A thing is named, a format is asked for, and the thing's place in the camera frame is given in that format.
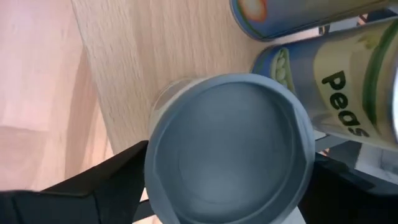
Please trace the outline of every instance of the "can rim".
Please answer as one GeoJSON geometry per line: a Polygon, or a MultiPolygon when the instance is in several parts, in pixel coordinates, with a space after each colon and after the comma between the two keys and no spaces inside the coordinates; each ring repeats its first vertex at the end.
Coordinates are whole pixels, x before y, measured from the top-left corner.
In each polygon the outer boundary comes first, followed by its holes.
{"type": "MultiPolygon", "coordinates": [[[[275,217],[273,223],[279,223],[285,217],[287,217],[287,215],[297,206],[297,203],[305,193],[305,189],[307,188],[310,181],[310,175],[313,169],[313,161],[315,160],[315,140],[310,118],[308,117],[308,114],[305,111],[303,105],[299,102],[299,100],[294,96],[293,93],[286,90],[282,85],[277,84],[276,81],[271,80],[270,78],[247,73],[220,75],[218,77],[204,80],[183,93],[165,111],[163,116],[160,118],[158,124],[156,125],[154,132],[152,133],[148,145],[144,173],[147,184],[147,193],[149,197],[151,197],[151,201],[153,202],[151,204],[152,208],[154,209],[154,211],[156,211],[156,214],[159,217],[162,217],[163,219],[169,220],[173,223],[179,223],[177,214],[173,210],[171,201],[168,199],[161,178],[157,173],[155,162],[158,145],[160,144],[160,141],[164,132],[167,129],[167,126],[174,119],[176,110],[178,111],[180,108],[184,107],[187,102],[192,100],[192,98],[196,97],[198,94],[208,90],[209,88],[234,82],[244,82],[253,85],[259,85],[263,86],[264,88],[270,89],[270,91],[278,92],[286,99],[286,101],[291,103],[296,113],[296,118],[300,118],[296,120],[300,123],[298,133],[299,136],[302,138],[303,154],[307,160],[307,164],[305,166],[305,170],[303,171],[303,179],[298,186],[294,197],[292,198],[290,203],[283,209],[283,211],[277,217],[275,217]]],[[[245,217],[244,219],[250,219],[258,216],[257,212],[261,211],[262,210],[255,211],[250,216],[245,217]]]]}

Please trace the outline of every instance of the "can lid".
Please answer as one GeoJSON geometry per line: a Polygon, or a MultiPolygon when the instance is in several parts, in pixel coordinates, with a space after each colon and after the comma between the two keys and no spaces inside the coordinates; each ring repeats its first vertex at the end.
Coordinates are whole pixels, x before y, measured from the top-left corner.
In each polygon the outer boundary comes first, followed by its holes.
{"type": "Polygon", "coordinates": [[[222,75],[161,117],[146,187],[166,223],[279,222],[301,199],[314,157],[309,117],[291,92],[260,75],[222,75]]]}

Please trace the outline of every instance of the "pea illustration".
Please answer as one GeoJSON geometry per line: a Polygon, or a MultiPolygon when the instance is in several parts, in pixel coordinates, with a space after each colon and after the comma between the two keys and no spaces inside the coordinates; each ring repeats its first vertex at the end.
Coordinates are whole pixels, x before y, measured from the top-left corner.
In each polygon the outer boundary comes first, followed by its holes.
{"type": "Polygon", "coordinates": [[[366,49],[371,50],[377,47],[379,39],[375,35],[365,35],[358,40],[359,43],[363,43],[366,49]]]}
{"type": "Polygon", "coordinates": [[[281,48],[274,56],[271,64],[271,78],[295,93],[292,72],[289,63],[289,50],[281,48]]]}

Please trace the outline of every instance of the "wooden surface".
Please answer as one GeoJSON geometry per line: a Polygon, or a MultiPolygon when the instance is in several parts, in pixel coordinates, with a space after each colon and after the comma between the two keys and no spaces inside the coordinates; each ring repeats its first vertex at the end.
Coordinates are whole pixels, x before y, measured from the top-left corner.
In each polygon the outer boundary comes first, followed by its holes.
{"type": "Polygon", "coordinates": [[[69,0],[0,1],[0,190],[42,190],[113,155],[69,0]]]}
{"type": "Polygon", "coordinates": [[[267,44],[229,0],[72,0],[115,153],[148,139],[160,91],[185,77],[248,72],[267,44]]]}

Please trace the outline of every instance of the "label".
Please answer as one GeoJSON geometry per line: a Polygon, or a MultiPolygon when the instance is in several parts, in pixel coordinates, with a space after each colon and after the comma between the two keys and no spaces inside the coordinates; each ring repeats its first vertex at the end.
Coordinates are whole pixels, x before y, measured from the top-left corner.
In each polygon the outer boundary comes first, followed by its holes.
{"type": "Polygon", "coordinates": [[[241,27],[257,39],[277,38],[390,4],[389,0],[232,0],[241,27]]]}
{"type": "Polygon", "coordinates": [[[295,93],[319,131],[398,148],[392,92],[398,20],[274,47],[256,60],[253,73],[295,93]]]}
{"type": "Polygon", "coordinates": [[[392,121],[386,111],[377,112],[379,105],[391,104],[387,96],[380,97],[387,86],[378,83],[392,72],[397,31],[397,22],[387,22],[352,37],[329,39],[315,56],[313,74],[323,101],[355,139],[392,137],[391,126],[385,130],[379,125],[392,121]]]}

